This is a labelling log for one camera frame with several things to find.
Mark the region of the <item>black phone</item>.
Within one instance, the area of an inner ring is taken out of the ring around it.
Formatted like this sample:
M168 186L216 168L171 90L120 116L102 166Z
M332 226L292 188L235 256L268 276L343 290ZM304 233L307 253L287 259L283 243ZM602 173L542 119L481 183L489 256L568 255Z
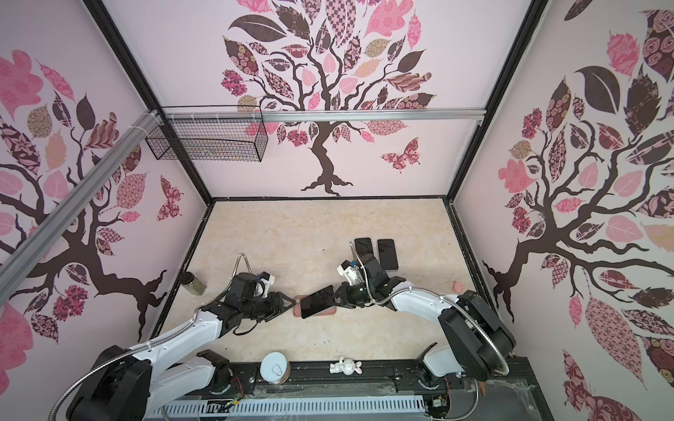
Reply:
M333 293L335 293L333 286L328 285L323 289L302 298L300 301L302 319L309 319L310 317L315 316L316 313L323 312L323 310L319 308L319 299L322 296L333 296Z
M386 271L397 271L399 269L397 249L394 240L378 240L377 251L382 269Z
M355 249L356 254L361 258L367 255L374 254L374 248L371 238L356 238Z

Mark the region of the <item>pink phone case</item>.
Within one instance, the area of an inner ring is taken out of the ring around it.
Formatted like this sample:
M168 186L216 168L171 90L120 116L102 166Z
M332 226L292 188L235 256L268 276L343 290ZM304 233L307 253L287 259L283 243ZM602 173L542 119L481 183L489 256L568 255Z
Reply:
M295 299L295 301L296 301L296 305L295 305L295 307L293 308L292 314L293 314L293 316L294 316L295 318L298 318L298 319L301 319L301 318L302 318L300 301L301 301L301 299L304 298L304 297L305 297L304 295L294 296L294 299ZM332 307L332 308L323 310L323 312L316 313L316 314L315 314L315 317L327 317L327 316L332 316L332 315L335 315L336 312L337 312L337 308L336 308L336 307Z

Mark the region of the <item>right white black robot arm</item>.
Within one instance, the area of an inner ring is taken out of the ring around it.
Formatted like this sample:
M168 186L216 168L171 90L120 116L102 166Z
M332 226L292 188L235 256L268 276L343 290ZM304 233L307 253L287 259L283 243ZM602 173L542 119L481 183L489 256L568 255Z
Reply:
M390 276L384 262L373 254L358 254L354 245L350 247L353 259L338 266L345 281L338 288L329 285L301 299L302 318L333 307L379 306L440 326L447 344L433 343L416 360L419 382L428 389L447 375L484 382L492 375L510 373L507 356L516 340L482 296L472 290L443 295L421 288Z

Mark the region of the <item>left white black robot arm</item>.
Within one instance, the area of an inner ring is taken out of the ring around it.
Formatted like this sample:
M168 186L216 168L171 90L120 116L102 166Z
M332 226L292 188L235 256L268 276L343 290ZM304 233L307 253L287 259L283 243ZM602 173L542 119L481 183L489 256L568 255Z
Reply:
M66 403L68 420L142 420L192 391L228 386L228 359L203 347L237 335L245 319L270 322L295 307L295 299L272 290L274 282L267 272L235 270L226 289L180 326L129 348L105 349L56 400L48 419Z

